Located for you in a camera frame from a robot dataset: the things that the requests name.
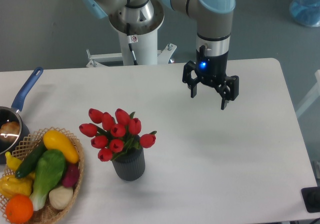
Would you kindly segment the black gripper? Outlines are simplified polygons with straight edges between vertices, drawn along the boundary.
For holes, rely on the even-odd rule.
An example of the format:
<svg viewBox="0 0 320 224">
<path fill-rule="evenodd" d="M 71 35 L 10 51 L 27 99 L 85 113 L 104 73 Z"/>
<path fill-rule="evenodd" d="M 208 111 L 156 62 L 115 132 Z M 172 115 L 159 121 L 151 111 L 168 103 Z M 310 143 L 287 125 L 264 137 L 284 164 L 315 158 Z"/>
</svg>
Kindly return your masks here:
<svg viewBox="0 0 320 224">
<path fill-rule="evenodd" d="M 183 66 L 182 82 L 190 89 L 191 98 L 197 95 L 199 82 L 216 88 L 222 98 L 221 110 L 224 110 L 239 95 L 239 77 L 226 75 L 228 51 L 222 55 L 209 56 L 206 55 L 207 50 L 205 45 L 200 46 L 196 51 L 196 64 L 190 60 Z M 192 77 L 193 71 L 197 75 L 195 78 Z"/>
</svg>

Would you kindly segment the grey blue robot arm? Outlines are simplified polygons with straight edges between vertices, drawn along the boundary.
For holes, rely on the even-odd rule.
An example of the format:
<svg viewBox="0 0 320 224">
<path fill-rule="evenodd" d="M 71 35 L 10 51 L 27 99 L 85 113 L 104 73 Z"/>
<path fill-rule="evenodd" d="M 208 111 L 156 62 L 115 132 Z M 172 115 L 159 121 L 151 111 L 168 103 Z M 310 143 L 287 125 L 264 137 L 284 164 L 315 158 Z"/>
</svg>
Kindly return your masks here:
<svg viewBox="0 0 320 224">
<path fill-rule="evenodd" d="M 117 31 L 123 64 L 158 63 L 158 29 L 164 21 L 163 7 L 196 21 L 196 58 L 183 68 L 182 81 L 191 97 L 197 84 L 214 88 L 221 107 L 237 98 L 238 76 L 227 76 L 227 60 L 236 0 L 82 0 L 99 19 L 108 18 Z"/>
</svg>

